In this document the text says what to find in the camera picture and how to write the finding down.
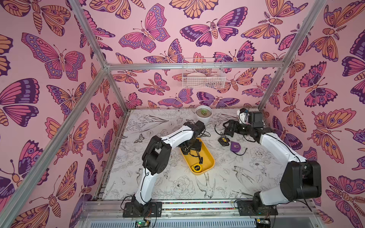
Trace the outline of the purple tape measure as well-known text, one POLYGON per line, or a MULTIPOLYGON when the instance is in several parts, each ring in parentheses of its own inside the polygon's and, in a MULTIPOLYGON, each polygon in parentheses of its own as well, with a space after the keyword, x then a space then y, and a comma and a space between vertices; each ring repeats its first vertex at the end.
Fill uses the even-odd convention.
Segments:
POLYGON ((242 149, 241 145, 238 142, 231 142, 230 151, 237 156, 243 156, 246 154, 248 148, 245 147, 242 149))

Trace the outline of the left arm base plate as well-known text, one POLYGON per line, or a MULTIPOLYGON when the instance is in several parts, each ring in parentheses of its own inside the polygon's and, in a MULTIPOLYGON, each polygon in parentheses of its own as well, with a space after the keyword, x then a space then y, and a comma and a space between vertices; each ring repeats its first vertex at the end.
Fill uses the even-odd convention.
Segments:
POLYGON ((162 215, 162 202, 149 202, 145 205, 139 202, 127 202, 124 206, 124 218, 152 217, 158 218, 162 215))

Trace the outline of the small yellow tape measure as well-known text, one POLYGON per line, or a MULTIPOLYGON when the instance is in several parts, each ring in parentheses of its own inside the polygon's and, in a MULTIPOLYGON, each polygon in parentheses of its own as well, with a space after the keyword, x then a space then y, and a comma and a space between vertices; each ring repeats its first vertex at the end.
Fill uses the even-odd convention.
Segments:
POLYGON ((194 164, 191 167, 193 173, 201 173, 202 172, 202 165, 200 163, 194 164))

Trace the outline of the yellow storage tray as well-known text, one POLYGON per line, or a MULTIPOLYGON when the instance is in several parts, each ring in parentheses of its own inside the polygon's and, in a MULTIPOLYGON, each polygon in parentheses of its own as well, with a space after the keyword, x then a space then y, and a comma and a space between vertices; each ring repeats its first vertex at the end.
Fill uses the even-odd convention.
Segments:
POLYGON ((193 173, 194 175, 201 175, 203 173, 208 172, 215 166, 215 159, 210 153, 208 147, 204 144, 204 142, 199 138, 202 142, 202 149, 200 151, 191 150, 188 154, 182 152, 182 148, 180 148, 181 153, 185 159, 186 164, 189 167, 189 170, 192 172, 191 167, 194 164, 200 163, 202 165, 201 173, 193 173))

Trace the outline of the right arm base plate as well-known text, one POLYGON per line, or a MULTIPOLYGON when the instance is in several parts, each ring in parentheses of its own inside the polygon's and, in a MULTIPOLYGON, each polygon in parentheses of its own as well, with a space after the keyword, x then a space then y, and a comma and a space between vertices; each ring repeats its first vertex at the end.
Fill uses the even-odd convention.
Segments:
POLYGON ((262 204, 259 197, 254 196, 252 199, 238 199, 235 201, 235 207, 238 209, 240 216, 276 216, 278 211, 275 206, 266 206, 262 204))

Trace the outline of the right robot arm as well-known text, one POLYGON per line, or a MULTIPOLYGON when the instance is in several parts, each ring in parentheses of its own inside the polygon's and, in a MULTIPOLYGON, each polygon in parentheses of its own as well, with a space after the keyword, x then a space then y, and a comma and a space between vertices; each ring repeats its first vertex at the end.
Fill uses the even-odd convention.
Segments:
POLYGON ((255 193, 253 206, 269 207, 292 201, 319 198, 322 195, 321 167, 299 155, 289 140, 282 140, 263 122, 263 114, 242 108, 237 120, 223 123, 225 135, 250 136, 253 142, 265 147, 283 165, 285 170, 277 187, 255 193))

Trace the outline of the black round tape measure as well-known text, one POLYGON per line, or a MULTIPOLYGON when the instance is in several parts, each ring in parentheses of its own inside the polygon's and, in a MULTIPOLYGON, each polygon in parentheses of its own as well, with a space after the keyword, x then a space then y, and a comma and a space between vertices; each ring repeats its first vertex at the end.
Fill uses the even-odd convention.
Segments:
POLYGON ((185 153, 185 154, 188 154, 190 152, 190 148, 188 147, 183 147, 182 148, 182 152, 185 153))

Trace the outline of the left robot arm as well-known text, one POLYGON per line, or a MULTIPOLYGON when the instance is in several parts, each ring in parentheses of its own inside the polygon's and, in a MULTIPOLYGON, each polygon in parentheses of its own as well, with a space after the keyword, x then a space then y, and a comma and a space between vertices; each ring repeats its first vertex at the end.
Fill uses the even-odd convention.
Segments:
POLYGON ((205 130, 201 121, 186 122, 175 132, 163 136, 153 136, 148 143, 143 156, 143 171, 139 187, 134 194, 134 202, 146 205, 152 199, 152 191, 158 174, 168 165, 171 151, 176 148, 189 148, 205 130))

